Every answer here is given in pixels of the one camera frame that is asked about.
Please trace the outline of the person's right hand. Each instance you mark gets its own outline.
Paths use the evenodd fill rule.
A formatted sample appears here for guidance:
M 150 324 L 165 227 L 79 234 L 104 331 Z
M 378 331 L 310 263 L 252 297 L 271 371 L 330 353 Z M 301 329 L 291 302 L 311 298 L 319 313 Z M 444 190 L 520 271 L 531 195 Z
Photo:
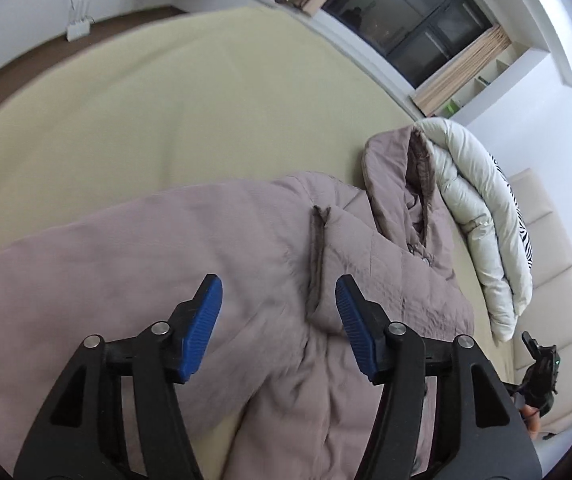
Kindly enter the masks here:
M 529 437 L 532 440 L 536 440 L 541 431 L 540 411 L 530 405 L 524 405 L 519 411 L 527 428 Z

